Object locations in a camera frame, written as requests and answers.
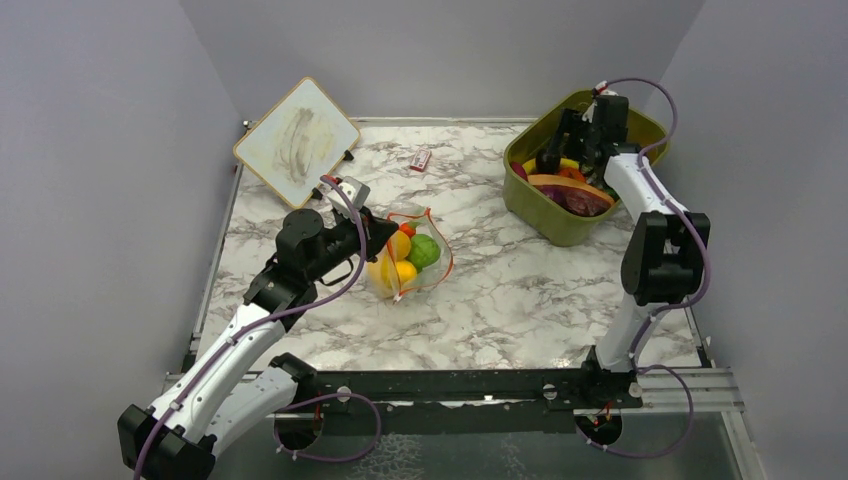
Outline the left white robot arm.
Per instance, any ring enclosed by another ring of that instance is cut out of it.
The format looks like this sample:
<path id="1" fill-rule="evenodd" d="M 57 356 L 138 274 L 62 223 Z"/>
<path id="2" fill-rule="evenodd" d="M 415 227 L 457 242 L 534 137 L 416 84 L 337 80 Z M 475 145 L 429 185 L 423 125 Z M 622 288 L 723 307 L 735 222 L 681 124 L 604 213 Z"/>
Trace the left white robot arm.
<path id="1" fill-rule="evenodd" d="M 307 311 L 346 292 L 398 231 L 397 223 L 365 208 L 333 210 L 328 228 L 311 209 L 289 213 L 276 251 L 251 282 L 224 333 L 172 387 L 148 407 L 129 406 L 117 422 L 124 463 L 136 479 L 206 479 L 234 440 L 277 410 L 302 410 L 335 398 L 316 385 L 317 371 L 280 355 L 252 382 L 251 365 Z M 317 284 L 343 263 L 340 292 L 317 297 Z"/>

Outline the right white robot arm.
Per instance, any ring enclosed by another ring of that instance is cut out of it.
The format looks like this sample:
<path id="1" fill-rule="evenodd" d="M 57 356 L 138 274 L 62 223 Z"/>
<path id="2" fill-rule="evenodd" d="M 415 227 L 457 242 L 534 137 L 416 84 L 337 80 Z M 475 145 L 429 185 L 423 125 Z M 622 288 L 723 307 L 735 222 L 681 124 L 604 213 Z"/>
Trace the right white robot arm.
<path id="1" fill-rule="evenodd" d="M 626 392 L 655 324 L 706 284 L 709 221 L 662 185 L 646 151 L 628 141 L 629 101 L 594 90 L 585 112 L 564 110 L 527 180 L 574 213 L 597 213 L 618 199 L 634 222 L 621 264 L 618 317 L 590 349 L 577 380 L 579 398 L 600 407 Z"/>

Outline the orange toy carrot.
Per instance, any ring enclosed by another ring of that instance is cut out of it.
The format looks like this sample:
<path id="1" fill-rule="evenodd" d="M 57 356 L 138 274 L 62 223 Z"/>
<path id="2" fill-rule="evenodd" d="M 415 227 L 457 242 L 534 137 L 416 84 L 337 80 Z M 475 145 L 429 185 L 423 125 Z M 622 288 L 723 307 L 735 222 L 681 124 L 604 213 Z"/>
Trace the orange toy carrot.
<path id="1" fill-rule="evenodd" d="M 416 222 L 405 222 L 399 226 L 399 231 L 409 238 L 413 238 L 417 234 L 418 224 Z"/>

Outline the yellow toy lemon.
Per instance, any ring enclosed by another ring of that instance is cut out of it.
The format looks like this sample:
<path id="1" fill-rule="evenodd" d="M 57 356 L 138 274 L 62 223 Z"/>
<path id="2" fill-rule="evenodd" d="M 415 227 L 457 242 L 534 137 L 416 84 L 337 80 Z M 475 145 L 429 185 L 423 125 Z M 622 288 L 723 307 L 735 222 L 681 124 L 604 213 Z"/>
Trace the yellow toy lemon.
<path id="1" fill-rule="evenodd" d="M 418 275 L 418 270 L 415 265 L 406 260 L 398 261 L 395 264 L 395 268 L 401 286 L 413 281 Z"/>

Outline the clear zip top bag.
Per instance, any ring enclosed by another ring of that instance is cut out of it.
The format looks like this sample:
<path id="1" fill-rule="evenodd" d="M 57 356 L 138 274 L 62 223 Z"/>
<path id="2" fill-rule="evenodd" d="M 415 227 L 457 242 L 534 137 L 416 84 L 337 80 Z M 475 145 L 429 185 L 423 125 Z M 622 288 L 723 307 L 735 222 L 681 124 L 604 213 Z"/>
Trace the clear zip top bag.
<path id="1" fill-rule="evenodd" d="M 439 231 L 429 207 L 393 208 L 386 218 L 398 225 L 366 267 L 372 292 L 381 299 L 399 302 L 443 282 L 454 266 L 454 255 Z"/>

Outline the yellow toy bell pepper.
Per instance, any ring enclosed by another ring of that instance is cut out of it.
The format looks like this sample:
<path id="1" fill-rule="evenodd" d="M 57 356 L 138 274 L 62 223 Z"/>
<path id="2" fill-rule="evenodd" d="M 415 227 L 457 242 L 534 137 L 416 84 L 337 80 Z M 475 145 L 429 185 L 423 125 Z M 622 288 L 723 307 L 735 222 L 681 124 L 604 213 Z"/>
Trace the yellow toy bell pepper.
<path id="1" fill-rule="evenodd" d="M 366 273 L 373 292 L 380 298 L 392 298 L 395 296 L 395 287 L 392 284 L 393 273 L 391 269 L 394 264 L 385 256 L 380 255 L 374 262 L 366 263 Z"/>

